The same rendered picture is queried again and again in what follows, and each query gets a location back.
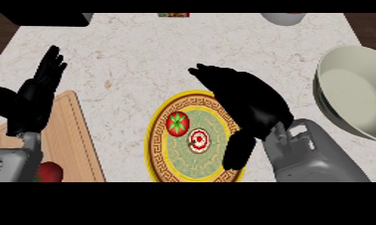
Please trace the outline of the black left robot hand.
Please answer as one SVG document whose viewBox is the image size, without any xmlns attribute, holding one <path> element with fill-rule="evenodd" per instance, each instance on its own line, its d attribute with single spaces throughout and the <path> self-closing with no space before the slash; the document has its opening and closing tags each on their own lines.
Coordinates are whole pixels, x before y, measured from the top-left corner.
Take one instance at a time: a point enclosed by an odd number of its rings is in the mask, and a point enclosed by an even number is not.
<svg viewBox="0 0 376 225">
<path fill-rule="evenodd" d="M 60 52 L 60 47 L 52 46 L 36 75 L 18 92 L 0 87 L 0 116 L 8 118 L 8 136 L 42 132 L 49 123 L 55 93 L 68 66 Z"/>
</svg>

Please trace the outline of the grey round container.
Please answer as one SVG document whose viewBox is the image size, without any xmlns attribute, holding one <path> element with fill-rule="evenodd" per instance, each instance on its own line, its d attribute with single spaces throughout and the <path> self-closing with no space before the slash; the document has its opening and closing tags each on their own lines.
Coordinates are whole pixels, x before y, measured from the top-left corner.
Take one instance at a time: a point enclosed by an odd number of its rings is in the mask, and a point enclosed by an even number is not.
<svg viewBox="0 0 376 225">
<path fill-rule="evenodd" d="M 263 13 L 263 18 L 279 26 L 294 26 L 297 25 L 303 18 L 306 17 L 304 13 Z"/>
</svg>

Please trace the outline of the pale green bowl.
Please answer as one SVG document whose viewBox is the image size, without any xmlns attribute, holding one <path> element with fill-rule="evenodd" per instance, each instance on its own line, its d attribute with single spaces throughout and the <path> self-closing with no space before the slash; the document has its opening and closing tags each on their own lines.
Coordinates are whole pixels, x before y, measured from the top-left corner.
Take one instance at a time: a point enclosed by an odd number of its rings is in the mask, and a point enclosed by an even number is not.
<svg viewBox="0 0 376 225">
<path fill-rule="evenodd" d="M 344 45 L 328 51 L 316 68 L 313 95 L 331 122 L 376 141 L 376 50 Z"/>
</svg>

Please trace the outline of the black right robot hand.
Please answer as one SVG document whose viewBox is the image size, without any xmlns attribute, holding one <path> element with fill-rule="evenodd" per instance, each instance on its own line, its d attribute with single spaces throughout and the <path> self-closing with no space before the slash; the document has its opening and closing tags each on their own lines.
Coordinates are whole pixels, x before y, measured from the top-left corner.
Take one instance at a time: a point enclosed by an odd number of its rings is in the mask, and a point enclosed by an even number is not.
<svg viewBox="0 0 376 225">
<path fill-rule="evenodd" d="M 188 69 L 204 86 L 214 93 L 225 111 L 239 126 L 231 136 L 223 169 L 244 169 L 256 141 L 266 140 L 278 125 L 290 128 L 294 115 L 288 103 L 275 88 L 251 73 L 231 68 L 198 64 Z"/>
</svg>

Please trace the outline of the yellow patterned plate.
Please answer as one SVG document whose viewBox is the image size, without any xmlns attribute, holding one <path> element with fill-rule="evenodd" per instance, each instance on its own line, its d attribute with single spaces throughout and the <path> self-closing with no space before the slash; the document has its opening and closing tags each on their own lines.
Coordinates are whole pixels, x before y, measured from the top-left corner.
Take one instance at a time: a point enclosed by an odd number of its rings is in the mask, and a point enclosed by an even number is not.
<svg viewBox="0 0 376 225">
<path fill-rule="evenodd" d="M 238 124 L 214 94 L 194 90 L 161 105 L 147 134 L 147 165 L 154 181 L 235 182 L 244 170 L 225 170 L 222 160 Z"/>
</svg>

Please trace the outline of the wooden cutting board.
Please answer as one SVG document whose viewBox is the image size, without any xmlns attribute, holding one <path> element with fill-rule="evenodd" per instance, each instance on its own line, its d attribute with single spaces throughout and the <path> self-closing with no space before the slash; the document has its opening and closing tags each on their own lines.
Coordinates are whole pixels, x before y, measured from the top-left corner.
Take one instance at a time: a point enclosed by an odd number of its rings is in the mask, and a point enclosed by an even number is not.
<svg viewBox="0 0 376 225">
<path fill-rule="evenodd" d="M 8 123 L 0 118 L 0 148 L 21 148 L 23 138 L 6 135 Z M 105 182 L 104 169 L 74 91 L 55 97 L 52 114 L 42 133 L 43 162 L 64 168 L 64 182 Z"/>
</svg>

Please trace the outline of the red bell pepper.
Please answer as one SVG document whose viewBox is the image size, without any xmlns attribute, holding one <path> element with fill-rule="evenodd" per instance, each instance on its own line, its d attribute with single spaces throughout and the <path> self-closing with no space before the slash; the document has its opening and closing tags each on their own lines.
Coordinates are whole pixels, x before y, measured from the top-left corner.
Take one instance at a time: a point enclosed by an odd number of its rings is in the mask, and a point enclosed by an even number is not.
<svg viewBox="0 0 376 225">
<path fill-rule="evenodd" d="M 37 182 L 61 182 L 64 180 L 64 168 L 52 161 L 43 162 L 35 176 Z"/>
</svg>

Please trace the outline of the red tomato with green top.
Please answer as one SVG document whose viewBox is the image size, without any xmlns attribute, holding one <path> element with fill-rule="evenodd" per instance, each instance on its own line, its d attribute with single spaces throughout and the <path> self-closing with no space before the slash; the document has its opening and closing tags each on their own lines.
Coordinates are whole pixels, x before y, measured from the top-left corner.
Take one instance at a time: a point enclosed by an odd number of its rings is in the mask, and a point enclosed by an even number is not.
<svg viewBox="0 0 376 225">
<path fill-rule="evenodd" d="M 189 131 L 189 116 L 183 112 L 173 112 L 167 119 L 167 130 L 172 136 L 180 137 Z"/>
</svg>

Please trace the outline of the black appliance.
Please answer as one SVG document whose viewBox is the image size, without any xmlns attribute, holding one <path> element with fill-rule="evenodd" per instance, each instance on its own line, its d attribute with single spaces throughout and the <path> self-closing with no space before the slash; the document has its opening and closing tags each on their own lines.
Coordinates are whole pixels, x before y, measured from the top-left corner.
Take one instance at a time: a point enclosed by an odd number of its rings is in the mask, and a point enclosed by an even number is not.
<svg viewBox="0 0 376 225">
<path fill-rule="evenodd" d="M 93 13 L 8 13 L 5 17 L 20 26 L 88 27 Z"/>
</svg>

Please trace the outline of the white cupcake with red topping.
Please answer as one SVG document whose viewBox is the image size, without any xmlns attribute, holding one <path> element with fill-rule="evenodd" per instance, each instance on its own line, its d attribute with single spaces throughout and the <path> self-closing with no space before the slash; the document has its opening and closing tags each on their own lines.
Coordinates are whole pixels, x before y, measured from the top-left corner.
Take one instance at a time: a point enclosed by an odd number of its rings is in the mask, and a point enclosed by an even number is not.
<svg viewBox="0 0 376 225">
<path fill-rule="evenodd" d="M 197 128 L 188 136 L 188 147 L 195 154 L 207 152 L 211 146 L 210 134 L 204 128 Z"/>
</svg>

